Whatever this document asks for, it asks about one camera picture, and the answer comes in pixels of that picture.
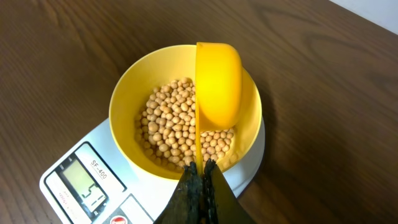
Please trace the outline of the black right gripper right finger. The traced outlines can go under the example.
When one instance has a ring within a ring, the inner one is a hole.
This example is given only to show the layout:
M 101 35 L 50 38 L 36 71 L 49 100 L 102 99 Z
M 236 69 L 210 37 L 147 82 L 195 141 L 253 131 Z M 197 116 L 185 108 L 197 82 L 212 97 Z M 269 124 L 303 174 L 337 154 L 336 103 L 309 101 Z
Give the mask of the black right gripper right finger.
M 204 197 L 206 223 L 255 224 L 239 204 L 220 168 L 214 160 L 207 160 L 204 169 Z

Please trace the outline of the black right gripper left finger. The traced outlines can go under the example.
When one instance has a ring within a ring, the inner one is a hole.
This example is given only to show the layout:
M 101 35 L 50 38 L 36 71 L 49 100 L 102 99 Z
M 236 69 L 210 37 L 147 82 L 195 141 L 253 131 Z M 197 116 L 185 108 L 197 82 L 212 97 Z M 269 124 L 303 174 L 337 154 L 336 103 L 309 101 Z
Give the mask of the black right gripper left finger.
M 203 181 L 195 162 L 183 167 L 183 174 L 154 224 L 199 224 L 202 220 Z

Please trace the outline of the yellow measuring scoop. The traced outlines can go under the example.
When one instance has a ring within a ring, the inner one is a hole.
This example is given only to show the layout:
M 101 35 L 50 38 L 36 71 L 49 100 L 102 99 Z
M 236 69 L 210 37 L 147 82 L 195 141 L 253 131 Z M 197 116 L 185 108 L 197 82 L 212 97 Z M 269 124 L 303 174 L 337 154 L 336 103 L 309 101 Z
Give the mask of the yellow measuring scoop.
M 197 170 L 203 174 L 200 134 L 229 129 L 239 120 L 243 66 L 229 44 L 198 42 L 195 57 Z

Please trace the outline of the white digital kitchen scale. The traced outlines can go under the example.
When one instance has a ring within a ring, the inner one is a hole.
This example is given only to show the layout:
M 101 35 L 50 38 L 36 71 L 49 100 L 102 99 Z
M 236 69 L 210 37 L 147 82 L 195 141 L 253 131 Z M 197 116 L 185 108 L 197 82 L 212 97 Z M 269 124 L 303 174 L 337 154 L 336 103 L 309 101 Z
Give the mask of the white digital kitchen scale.
M 223 173 L 236 198 L 261 165 L 265 131 L 261 126 L 251 150 Z M 104 120 L 46 170 L 39 185 L 63 223 L 153 223 L 177 183 L 137 176 Z

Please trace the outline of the pale yellow bowl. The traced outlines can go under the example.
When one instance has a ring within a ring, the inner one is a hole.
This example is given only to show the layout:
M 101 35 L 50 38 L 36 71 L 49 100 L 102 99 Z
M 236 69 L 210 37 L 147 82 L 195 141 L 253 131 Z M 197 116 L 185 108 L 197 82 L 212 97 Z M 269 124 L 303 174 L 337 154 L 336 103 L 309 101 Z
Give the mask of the pale yellow bowl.
M 109 105 L 109 126 L 121 154 L 139 177 L 155 177 L 176 182 L 181 173 L 155 165 L 136 139 L 136 116 L 145 107 L 153 89 L 182 77 L 195 76 L 195 45 L 174 45 L 147 54 L 119 79 Z M 225 172 L 250 150 L 262 123 L 259 91 L 247 71 L 243 72 L 243 109 L 234 126 L 230 150 L 217 164 Z

